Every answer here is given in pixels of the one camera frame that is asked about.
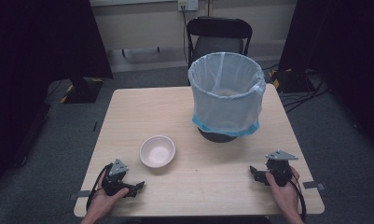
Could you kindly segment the black stand base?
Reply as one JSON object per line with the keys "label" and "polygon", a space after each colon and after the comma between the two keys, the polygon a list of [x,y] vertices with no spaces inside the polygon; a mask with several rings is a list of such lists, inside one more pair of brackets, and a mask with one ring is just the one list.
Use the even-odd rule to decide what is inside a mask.
{"label": "black stand base", "polygon": [[73,77],[71,82],[61,99],[62,104],[94,104],[104,84],[101,78]]}

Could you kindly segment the person's right hand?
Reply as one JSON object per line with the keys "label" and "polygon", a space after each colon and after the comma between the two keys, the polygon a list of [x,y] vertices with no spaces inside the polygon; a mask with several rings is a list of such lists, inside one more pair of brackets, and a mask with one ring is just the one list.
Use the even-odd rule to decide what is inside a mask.
{"label": "person's right hand", "polygon": [[274,176],[266,172],[265,176],[270,184],[270,190],[275,202],[285,217],[299,217],[298,214],[298,194],[294,188],[294,184],[299,179],[299,174],[294,167],[291,168],[293,177],[291,183],[287,183],[285,186],[280,187]]}

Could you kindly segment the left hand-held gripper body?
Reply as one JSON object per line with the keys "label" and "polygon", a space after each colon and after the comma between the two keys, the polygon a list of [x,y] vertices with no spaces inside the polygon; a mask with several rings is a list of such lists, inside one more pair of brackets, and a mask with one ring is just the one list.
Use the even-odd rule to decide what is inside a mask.
{"label": "left hand-held gripper body", "polygon": [[108,196],[114,196],[121,189],[126,188],[122,179],[128,170],[128,166],[120,159],[115,159],[114,162],[105,166],[102,189]]}

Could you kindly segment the white bowl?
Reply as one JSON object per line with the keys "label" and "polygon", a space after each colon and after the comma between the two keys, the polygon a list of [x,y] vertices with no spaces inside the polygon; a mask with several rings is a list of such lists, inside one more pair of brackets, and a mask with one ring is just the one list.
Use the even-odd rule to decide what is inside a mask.
{"label": "white bowl", "polygon": [[169,164],[175,156],[175,144],[165,135],[152,136],[140,147],[141,162],[150,168],[161,168]]}

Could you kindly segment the black trash bin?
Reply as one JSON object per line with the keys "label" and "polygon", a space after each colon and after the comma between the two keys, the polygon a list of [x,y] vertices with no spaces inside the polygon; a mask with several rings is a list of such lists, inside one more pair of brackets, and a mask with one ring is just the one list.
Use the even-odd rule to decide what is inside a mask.
{"label": "black trash bin", "polygon": [[202,137],[214,143],[228,143],[236,139],[236,136],[228,136],[222,133],[207,133],[201,129],[198,129],[198,131]]}

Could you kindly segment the black folding chair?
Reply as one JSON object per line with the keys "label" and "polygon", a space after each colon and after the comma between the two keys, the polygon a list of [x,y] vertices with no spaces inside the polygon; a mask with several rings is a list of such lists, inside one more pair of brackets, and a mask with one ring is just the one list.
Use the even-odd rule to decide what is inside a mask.
{"label": "black folding chair", "polygon": [[241,19],[201,16],[187,23],[188,66],[213,52],[248,54],[253,29]]}

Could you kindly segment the white wall outlet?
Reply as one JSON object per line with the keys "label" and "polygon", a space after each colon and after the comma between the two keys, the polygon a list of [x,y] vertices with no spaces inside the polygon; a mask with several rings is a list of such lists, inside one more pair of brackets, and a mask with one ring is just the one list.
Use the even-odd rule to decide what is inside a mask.
{"label": "white wall outlet", "polygon": [[197,11],[199,0],[177,0],[177,10],[179,12]]}

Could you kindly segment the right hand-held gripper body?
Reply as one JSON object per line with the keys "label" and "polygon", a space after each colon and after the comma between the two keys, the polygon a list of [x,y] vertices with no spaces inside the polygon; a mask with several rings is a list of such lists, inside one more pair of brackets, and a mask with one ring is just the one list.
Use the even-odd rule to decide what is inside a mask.
{"label": "right hand-held gripper body", "polygon": [[298,157],[280,149],[266,155],[266,162],[269,172],[274,176],[278,186],[284,187],[292,179],[290,161],[297,160]]}

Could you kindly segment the dark curtain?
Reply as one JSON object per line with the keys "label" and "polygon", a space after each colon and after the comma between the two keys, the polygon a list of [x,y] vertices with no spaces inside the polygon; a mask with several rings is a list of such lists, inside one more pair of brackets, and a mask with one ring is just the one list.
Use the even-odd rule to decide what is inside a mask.
{"label": "dark curtain", "polygon": [[48,112],[48,86],[112,71],[90,0],[0,0],[0,179]]}
{"label": "dark curtain", "polygon": [[374,142],[374,0],[297,0],[279,68],[324,73]]}

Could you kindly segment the person's left hand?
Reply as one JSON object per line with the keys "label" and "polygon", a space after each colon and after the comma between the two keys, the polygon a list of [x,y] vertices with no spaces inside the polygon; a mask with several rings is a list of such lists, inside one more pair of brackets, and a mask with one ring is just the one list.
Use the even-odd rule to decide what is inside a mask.
{"label": "person's left hand", "polygon": [[129,192],[129,190],[125,188],[121,189],[114,196],[108,196],[102,189],[103,178],[104,175],[101,175],[98,183],[98,189],[92,196],[87,214],[96,214],[105,217],[113,209],[115,204]]}

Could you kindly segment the black equipment box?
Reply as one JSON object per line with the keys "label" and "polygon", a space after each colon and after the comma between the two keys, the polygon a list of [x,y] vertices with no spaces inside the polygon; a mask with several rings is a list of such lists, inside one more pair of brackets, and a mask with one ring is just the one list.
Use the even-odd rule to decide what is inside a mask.
{"label": "black equipment box", "polygon": [[292,70],[274,71],[270,77],[277,92],[295,93],[315,91],[314,86],[306,75]]}

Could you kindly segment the bin with white liner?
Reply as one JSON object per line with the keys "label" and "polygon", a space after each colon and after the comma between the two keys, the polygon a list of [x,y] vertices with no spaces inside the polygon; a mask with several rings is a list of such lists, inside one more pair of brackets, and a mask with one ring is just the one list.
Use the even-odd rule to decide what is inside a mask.
{"label": "bin with white liner", "polygon": [[254,60],[233,52],[210,53],[192,63],[188,80],[192,121],[200,130],[239,137],[259,129],[266,81]]}

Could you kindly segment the grey tape strip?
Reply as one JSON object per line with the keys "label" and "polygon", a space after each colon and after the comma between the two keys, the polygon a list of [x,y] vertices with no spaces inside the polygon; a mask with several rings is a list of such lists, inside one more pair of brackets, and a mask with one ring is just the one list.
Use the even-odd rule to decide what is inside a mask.
{"label": "grey tape strip", "polygon": [[326,186],[324,183],[317,183],[315,181],[303,182],[304,189],[317,189],[317,190],[324,190]]}
{"label": "grey tape strip", "polygon": [[69,201],[76,201],[78,198],[81,197],[89,197],[90,196],[90,190],[80,190],[76,193],[71,193],[68,197]]}

